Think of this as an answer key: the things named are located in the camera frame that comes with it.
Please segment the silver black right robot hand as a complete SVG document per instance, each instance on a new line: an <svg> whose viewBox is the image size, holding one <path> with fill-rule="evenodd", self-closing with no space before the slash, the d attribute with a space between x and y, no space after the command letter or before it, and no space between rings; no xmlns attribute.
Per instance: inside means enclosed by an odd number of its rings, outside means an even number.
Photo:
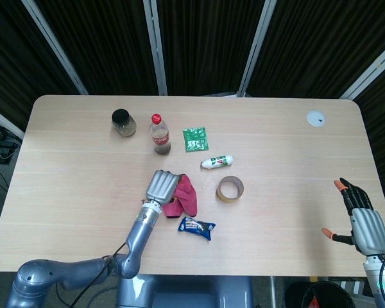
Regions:
<svg viewBox="0 0 385 308"><path fill-rule="evenodd" d="M366 257L385 258L385 225L381 215L373 209L367 193L360 187L340 178L334 185L343 197L351 223L350 235L339 235L328 228L322 233L330 240L355 246Z"/></svg>

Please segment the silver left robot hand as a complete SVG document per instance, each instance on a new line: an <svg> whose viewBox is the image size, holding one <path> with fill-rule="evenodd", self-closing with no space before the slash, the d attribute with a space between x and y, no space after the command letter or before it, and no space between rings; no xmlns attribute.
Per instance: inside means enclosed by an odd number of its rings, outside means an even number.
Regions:
<svg viewBox="0 0 385 308"><path fill-rule="evenodd" d="M170 171L156 170L146 189L146 199L159 205L169 203L174 195L178 181L178 175L174 175Z"/></svg>

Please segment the pink cloth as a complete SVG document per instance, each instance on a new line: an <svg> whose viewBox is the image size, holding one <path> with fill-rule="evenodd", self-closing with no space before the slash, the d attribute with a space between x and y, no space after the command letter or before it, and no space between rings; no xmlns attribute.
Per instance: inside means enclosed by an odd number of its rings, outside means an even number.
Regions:
<svg viewBox="0 0 385 308"><path fill-rule="evenodd" d="M187 175L180 175L173 197L162 206L162 210L167 218L179 218L183 213L191 217L197 215L197 194Z"/></svg>

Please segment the cola bottle with red cap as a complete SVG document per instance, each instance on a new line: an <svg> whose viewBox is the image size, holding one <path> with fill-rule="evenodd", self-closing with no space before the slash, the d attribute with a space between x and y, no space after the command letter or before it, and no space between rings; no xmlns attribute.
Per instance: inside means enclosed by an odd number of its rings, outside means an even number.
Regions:
<svg viewBox="0 0 385 308"><path fill-rule="evenodd" d="M160 114L152 115L150 134L154 143L155 152L160 155L167 155L171 151L169 128Z"/></svg>

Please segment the small white green drink bottle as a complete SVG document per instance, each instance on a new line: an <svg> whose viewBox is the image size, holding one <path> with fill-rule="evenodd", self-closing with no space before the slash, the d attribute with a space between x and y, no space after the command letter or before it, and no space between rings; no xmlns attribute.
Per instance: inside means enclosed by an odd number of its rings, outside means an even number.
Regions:
<svg viewBox="0 0 385 308"><path fill-rule="evenodd" d="M202 169L214 169L217 167L231 166L234 162L234 158L231 155L222 155L218 157L211 157L201 162L200 167Z"/></svg>

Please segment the blue cookie snack pack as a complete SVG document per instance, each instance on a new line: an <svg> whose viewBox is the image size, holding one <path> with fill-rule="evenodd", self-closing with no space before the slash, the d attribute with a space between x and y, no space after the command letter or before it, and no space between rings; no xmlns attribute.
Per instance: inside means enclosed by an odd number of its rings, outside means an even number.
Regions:
<svg viewBox="0 0 385 308"><path fill-rule="evenodd" d="M216 227L215 223L197 221L190 217L184 217L180 222L178 231L199 235L206 240L211 240L211 231Z"/></svg>

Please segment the green foil sachet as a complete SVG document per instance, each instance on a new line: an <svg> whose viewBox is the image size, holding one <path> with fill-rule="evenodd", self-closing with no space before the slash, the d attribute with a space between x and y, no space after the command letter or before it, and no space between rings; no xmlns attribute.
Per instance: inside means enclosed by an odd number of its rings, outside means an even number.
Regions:
<svg viewBox="0 0 385 308"><path fill-rule="evenodd" d="M183 129L185 151L207 151L209 149L205 127Z"/></svg>

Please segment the yellow packing tape roll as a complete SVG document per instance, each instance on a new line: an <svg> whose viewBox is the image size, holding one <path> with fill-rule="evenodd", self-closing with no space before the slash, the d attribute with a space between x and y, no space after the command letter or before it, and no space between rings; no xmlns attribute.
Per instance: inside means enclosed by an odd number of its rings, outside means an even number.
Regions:
<svg viewBox="0 0 385 308"><path fill-rule="evenodd" d="M225 184L225 183L231 183L231 184L234 184L236 189L237 189L237 196L235 196L234 198L230 198L230 197L227 197L225 196L223 193L222 193L222 185ZM243 182L241 181L241 179L239 179L238 177L236 176L226 176L224 178L222 178L219 183L218 183L218 186L217 186L217 189L216 189L216 195L217 197L224 203L235 203L237 200L239 200L241 198L241 196L243 195L244 193L244 185L243 185Z"/></svg>

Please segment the glass jar with black lid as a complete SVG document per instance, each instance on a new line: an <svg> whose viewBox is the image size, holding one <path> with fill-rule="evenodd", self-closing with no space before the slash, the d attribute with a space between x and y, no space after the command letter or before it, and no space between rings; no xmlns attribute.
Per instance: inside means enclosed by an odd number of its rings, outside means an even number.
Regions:
<svg viewBox="0 0 385 308"><path fill-rule="evenodd" d="M117 109L112 113L112 126L122 137L132 136L137 129L137 125L125 109Z"/></svg>

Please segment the black trash bin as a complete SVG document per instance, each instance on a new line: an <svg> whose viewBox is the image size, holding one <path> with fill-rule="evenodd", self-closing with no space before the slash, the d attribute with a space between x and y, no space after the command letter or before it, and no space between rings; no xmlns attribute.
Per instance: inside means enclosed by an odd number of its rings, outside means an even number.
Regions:
<svg viewBox="0 0 385 308"><path fill-rule="evenodd" d="M295 282L284 295L285 308L356 308L351 296L333 282Z"/></svg>

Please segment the blue grey robot torso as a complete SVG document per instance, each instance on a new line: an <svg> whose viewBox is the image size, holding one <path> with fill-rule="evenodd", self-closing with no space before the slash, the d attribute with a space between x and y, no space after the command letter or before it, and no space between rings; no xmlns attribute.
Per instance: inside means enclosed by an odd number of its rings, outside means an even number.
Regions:
<svg viewBox="0 0 385 308"><path fill-rule="evenodd" d="M253 308L252 279L206 275L122 278L115 308Z"/></svg>

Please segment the grey partition frame post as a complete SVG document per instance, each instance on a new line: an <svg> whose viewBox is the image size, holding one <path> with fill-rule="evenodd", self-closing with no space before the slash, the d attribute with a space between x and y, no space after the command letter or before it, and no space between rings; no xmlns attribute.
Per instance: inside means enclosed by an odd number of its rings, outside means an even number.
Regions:
<svg viewBox="0 0 385 308"><path fill-rule="evenodd" d="M79 77L79 74L74 68L74 65L65 53L64 48L60 44L54 31L50 27L49 23L47 22L40 8L36 4L35 0L21 0L21 3L29 13L30 17L33 19L33 22L37 25L38 30L43 35L47 44L50 46L51 50L57 57L64 70L66 71L68 77L72 81L73 85L76 87L79 94L88 95L88 90L84 86L81 78Z"/></svg>
<svg viewBox="0 0 385 308"><path fill-rule="evenodd" d="M340 99L354 100L385 71L385 50L347 88Z"/></svg>
<svg viewBox="0 0 385 308"><path fill-rule="evenodd" d="M167 96L166 71L157 0L142 0L159 96Z"/></svg>
<svg viewBox="0 0 385 308"><path fill-rule="evenodd" d="M24 138L24 132L1 114L0 114L0 125L5 127L10 132L12 132L18 138L20 139Z"/></svg>
<svg viewBox="0 0 385 308"><path fill-rule="evenodd" d="M244 97L246 90L248 88L249 82L252 77L255 64L259 57L265 36L268 32L268 27L270 25L273 12L275 10L277 0L264 0L264 5L262 7L261 16L255 31L253 38L252 46L248 54L247 62L244 68L243 76L241 78L240 86L236 93L237 97Z"/></svg>

